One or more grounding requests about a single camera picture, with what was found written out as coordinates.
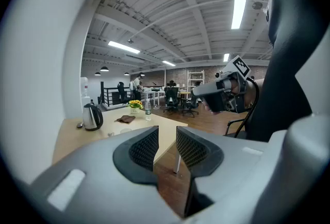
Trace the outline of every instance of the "water bottle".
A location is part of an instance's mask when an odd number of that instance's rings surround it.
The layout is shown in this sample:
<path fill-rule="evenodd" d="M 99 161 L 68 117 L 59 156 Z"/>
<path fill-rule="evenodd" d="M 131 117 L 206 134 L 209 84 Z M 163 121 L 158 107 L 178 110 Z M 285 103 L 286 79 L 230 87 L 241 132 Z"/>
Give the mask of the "water bottle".
<path fill-rule="evenodd" d="M 151 120 L 151 104 L 150 104 L 150 99 L 146 99 L 145 105 L 145 119 L 146 120 Z"/>

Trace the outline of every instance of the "brown object on table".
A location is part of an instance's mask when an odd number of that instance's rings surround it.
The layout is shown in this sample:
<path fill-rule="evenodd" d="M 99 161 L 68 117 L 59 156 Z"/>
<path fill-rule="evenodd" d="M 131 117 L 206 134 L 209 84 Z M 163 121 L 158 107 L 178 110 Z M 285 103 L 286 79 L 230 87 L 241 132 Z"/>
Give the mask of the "brown object on table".
<path fill-rule="evenodd" d="M 115 122 L 130 124 L 135 119 L 135 116 L 123 115 L 121 118 L 116 119 Z"/>

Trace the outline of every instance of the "black railing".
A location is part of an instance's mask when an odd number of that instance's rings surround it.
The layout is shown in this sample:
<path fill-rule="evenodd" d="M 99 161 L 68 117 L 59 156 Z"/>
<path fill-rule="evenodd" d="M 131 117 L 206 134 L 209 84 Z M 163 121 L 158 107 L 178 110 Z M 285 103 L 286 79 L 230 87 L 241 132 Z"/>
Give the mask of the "black railing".
<path fill-rule="evenodd" d="M 162 86 L 149 86 L 144 88 L 161 88 Z M 129 87 L 124 87 L 126 97 L 130 98 L 132 96 L 132 92 L 130 91 Z M 146 99 L 146 94 L 141 93 L 141 100 Z M 101 81 L 101 103 L 105 103 L 108 107 L 110 105 L 118 105 L 120 103 L 120 94 L 117 87 L 114 88 L 105 88 L 104 82 Z"/>

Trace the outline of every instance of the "person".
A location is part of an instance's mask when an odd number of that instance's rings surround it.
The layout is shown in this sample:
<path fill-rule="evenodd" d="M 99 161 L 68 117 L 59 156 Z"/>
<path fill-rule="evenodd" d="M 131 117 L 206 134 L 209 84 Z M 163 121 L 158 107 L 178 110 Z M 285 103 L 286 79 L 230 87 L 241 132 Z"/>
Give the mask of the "person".
<path fill-rule="evenodd" d="M 142 79 L 142 73 L 139 73 L 136 79 L 133 81 L 134 84 L 134 99 L 135 100 L 141 100 L 141 85 L 140 85 L 140 79 Z"/>
<path fill-rule="evenodd" d="M 311 114 L 295 74 L 318 46 L 330 21 L 324 0 L 269 0 L 266 18 L 273 53 L 265 78 L 256 80 L 260 97 L 247 131 L 247 139 L 264 142 L 273 132 L 288 129 L 295 120 Z M 232 92 L 238 91 L 237 82 L 232 81 Z M 255 97 L 256 88 L 248 81 L 245 104 Z"/>

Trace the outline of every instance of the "cable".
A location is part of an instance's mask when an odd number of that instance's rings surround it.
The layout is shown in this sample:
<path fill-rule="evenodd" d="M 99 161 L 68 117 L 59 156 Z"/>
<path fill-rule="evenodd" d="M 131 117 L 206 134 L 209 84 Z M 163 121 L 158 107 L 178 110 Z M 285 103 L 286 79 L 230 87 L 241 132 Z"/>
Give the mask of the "cable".
<path fill-rule="evenodd" d="M 254 85 L 254 87 L 256 88 L 256 98 L 253 102 L 253 105 L 252 105 L 252 108 L 250 109 L 250 111 L 248 112 L 248 114 L 246 115 L 245 119 L 243 120 L 243 122 L 241 123 L 241 125 L 238 127 L 236 133 L 235 133 L 235 136 L 234 138 L 237 138 L 239 132 L 241 131 L 241 129 L 243 128 L 243 126 L 245 125 L 246 121 L 250 118 L 252 112 L 254 111 L 254 109 L 256 108 L 256 105 L 257 105 L 257 102 L 258 102 L 258 99 L 259 99 L 259 87 L 257 85 L 257 83 L 250 77 L 247 78 L 248 81 L 251 81 L 252 84 Z"/>

